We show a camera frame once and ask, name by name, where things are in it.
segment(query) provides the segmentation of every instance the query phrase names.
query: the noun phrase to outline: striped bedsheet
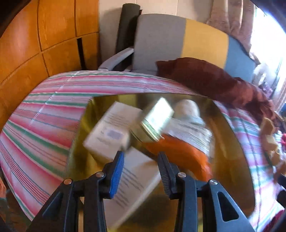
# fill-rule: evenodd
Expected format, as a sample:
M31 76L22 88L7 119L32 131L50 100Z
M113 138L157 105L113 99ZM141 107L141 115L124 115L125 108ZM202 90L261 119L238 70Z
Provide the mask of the striped bedsheet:
M123 93L194 94L181 84L152 75L77 71L52 76L17 107L0 134L0 164L25 214L32 220L63 180L72 139L88 100ZM216 102L238 138L251 171L255 210L249 221L262 231L282 209L259 140L259 127L248 112Z

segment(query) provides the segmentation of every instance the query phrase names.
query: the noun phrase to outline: screw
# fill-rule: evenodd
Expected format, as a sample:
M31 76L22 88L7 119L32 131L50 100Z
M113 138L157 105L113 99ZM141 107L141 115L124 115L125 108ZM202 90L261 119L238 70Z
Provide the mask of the screw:
M65 180L63 181L63 183L64 183L65 185L69 185L69 184L72 183L72 180L71 180L71 179L65 179Z
M101 178L104 177L104 172L97 172L95 173L96 177Z
M179 172L178 177L185 178L187 175L184 172Z
M210 180L210 184L211 184L211 185L217 185L218 182L217 182L216 180L214 180L214 179L211 179L211 180Z

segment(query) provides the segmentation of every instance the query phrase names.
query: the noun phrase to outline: chair backrest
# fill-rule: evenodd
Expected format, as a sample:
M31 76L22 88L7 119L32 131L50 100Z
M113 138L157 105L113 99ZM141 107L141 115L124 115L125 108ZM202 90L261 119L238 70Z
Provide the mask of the chair backrest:
M233 37L207 24L174 15L139 16L132 72L156 74L156 61L193 57L251 81L255 63Z

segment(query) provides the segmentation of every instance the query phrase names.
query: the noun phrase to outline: gray armrest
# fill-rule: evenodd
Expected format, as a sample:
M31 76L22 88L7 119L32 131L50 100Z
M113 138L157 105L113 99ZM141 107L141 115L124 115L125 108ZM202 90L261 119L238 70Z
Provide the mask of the gray armrest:
M134 48L128 47L121 52L118 52L114 56L104 61L98 68L99 71L111 71L116 65L118 65L125 58L130 56L134 52Z

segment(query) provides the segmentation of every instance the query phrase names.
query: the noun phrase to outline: wall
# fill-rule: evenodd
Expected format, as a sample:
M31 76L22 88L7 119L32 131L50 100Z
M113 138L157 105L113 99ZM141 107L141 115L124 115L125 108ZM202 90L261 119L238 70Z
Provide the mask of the wall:
M81 70L83 60L96 70L97 55L98 0L31 0L0 38L0 130L44 79Z
M213 0L100 0L100 48L102 61L114 55L121 7L125 3L141 6L142 14L177 15L205 23Z

